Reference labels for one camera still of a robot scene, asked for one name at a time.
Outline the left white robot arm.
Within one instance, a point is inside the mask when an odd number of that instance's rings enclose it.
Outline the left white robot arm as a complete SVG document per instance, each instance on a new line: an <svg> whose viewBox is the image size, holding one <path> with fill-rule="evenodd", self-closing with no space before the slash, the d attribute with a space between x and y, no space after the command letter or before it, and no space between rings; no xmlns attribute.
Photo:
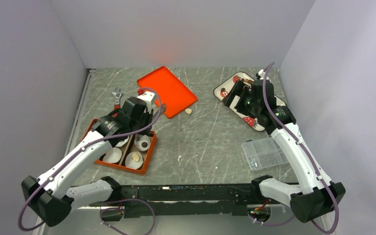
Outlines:
<svg viewBox="0 0 376 235"><path fill-rule="evenodd" d="M155 93L145 92L130 97L120 108L101 117L67 156L39 177L26 177L21 187L25 198L18 216L18 227L32 231L40 224L27 228L23 215L30 207L42 224L50 227L61 223L79 207L96 202L116 205L122 195L121 185L110 176L82 186L73 186L75 180L103 154L113 149L130 135L148 134L154 123L166 110Z"/></svg>

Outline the orange chocolate box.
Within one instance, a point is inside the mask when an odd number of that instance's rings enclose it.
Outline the orange chocolate box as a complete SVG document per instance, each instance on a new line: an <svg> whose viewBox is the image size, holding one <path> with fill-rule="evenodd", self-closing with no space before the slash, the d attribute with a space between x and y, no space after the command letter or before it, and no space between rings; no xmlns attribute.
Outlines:
<svg viewBox="0 0 376 235"><path fill-rule="evenodd" d="M102 154L94 163L109 168L144 175L148 169L157 135L151 131L148 135L130 135L120 141L113 149Z"/></svg>

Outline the cream white chocolate piece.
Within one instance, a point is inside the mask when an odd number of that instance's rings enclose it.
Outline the cream white chocolate piece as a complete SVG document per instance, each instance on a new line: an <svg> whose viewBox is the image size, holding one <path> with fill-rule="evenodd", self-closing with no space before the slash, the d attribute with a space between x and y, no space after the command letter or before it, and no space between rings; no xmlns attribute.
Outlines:
<svg viewBox="0 0 376 235"><path fill-rule="evenodd" d="M188 115L191 115L191 114L192 114L192 109L187 108L187 109L185 109L185 112L186 112Z"/></svg>

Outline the oval white chocolate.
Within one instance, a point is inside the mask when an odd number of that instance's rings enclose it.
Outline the oval white chocolate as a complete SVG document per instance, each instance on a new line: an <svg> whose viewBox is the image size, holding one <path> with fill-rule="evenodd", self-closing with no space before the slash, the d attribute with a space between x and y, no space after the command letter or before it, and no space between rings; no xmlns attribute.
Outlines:
<svg viewBox="0 0 376 235"><path fill-rule="evenodd" d="M138 155L138 153L133 153L132 154L132 160L135 161L135 162L139 162L140 161L140 156Z"/></svg>

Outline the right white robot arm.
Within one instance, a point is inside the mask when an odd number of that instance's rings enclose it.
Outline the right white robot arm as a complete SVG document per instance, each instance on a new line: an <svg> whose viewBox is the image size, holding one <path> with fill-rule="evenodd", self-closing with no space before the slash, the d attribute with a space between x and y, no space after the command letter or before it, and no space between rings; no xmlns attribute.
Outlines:
<svg viewBox="0 0 376 235"><path fill-rule="evenodd" d="M265 129L285 155L299 183L292 186L269 175L258 177L251 182L251 199L256 203L274 199L289 206L294 216L306 223L336 210L346 190L320 167L290 109L277 101L273 84L263 80L252 84L238 80L222 99L226 107L257 121Z"/></svg>

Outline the white strawberry tray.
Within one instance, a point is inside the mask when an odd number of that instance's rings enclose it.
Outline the white strawberry tray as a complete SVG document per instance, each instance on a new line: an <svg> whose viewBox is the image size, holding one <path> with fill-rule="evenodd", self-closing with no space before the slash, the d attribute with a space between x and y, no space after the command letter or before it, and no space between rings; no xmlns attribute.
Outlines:
<svg viewBox="0 0 376 235"><path fill-rule="evenodd" d="M214 96L220 100L223 104L223 98L230 92L232 87L234 86L235 82L242 81L246 85L250 86L254 81L257 79L253 79L251 76L244 72L237 72L232 77L221 83L217 86L214 90ZM270 118L272 120L271 125L259 125L257 119L245 116L236 110L236 105L239 101L239 96L236 96L231 103L230 107L227 107L231 112L233 112L238 118L240 118L244 123L246 123L250 128L254 129L257 132L264 132L271 133L274 129L278 128L281 129L280 124L276 121L277 119L281 121L284 125L289 123L296 123L296 119L294 118L293 114L291 113L290 109L287 107L286 103L279 98L277 95L274 94L276 98L277 106L276 108L270 108L269 104L266 99L266 91L263 92L264 95L264 102L266 107L268 108L268 112L270 114Z"/></svg>

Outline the red handled adjustable wrench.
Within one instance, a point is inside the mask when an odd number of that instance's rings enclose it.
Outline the red handled adjustable wrench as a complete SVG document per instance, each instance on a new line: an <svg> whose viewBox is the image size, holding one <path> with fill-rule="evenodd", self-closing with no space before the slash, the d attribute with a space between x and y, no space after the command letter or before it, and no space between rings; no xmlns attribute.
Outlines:
<svg viewBox="0 0 376 235"><path fill-rule="evenodd" d="M121 91L120 87L116 87L115 90L112 92L112 95L115 98L115 104L114 104L113 110L117 110L120 108L123 92Z"/></svg>

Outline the orange box lid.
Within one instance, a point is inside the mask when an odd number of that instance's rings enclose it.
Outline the orange box lid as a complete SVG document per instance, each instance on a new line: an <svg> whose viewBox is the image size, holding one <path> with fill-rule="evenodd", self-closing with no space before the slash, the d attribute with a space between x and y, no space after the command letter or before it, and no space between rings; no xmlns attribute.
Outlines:
<svg viewBox="0 0 376 235"><path fill-rule="evenodd" d="M198 98L168 68L162 66L137 80L140 88L151 88L166 104L164 115L171 119L194 104Z"/></svg>

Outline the clear plastic screw box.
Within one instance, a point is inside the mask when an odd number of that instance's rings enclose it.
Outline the clear plastic screw box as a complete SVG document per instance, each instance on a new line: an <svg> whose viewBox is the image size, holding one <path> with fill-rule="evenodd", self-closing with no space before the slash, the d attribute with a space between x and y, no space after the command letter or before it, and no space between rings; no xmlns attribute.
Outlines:
<svg viewBox="0 0 376 235"><path fill-rule="evenodd" d="M277 143L271 138L244 142L242 150L251 171L284 165L288 160Z"/></svg>

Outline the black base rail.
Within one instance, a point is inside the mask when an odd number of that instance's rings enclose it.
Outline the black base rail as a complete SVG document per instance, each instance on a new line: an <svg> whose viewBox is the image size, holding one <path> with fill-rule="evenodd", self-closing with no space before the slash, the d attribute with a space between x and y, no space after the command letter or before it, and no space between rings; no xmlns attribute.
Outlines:
<svg viewBox="0 0 376 235"><path fill-rule="evenodd" d="M251 192L250 183L122 186L121 194L96 206L119 206L125 218L155 215L230 214L247 216L264 209L270 199Z"/></svg>

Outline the white paper cup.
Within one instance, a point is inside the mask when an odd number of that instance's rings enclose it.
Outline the white paper cup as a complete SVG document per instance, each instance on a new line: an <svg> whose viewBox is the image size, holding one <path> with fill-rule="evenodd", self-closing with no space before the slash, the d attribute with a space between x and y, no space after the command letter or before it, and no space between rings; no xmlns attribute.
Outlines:
<svg viewBox="0 0 376 235"><path fill-rule="evenodd" d="M140 152L130 152L125 158L125 166L130 169L139 169L143 163L144 159Z"/></svg>
<svg viewBox="0 0 376 235"><path fill-rule="evenodd" d="M128 136L126 139L119 141L115 145L115 147L123 147L124 145L126 145L128 143L129 139L130 139L130 137Z"/></svg>
<svg viewBox="0 0 376 235"><path fill-rule="evenodd" d="M136 135L134 145L139 151L145 152L151 146L151 139L148 135Z"/></svg>
<svg viewBox="0 0 376 235"><path fill-rule="evenodd" d="M106 163L116 164L120 162L121 158L122 150L114 147L112 150L105 154L105 156L102 158L102 161Z"/></svg>

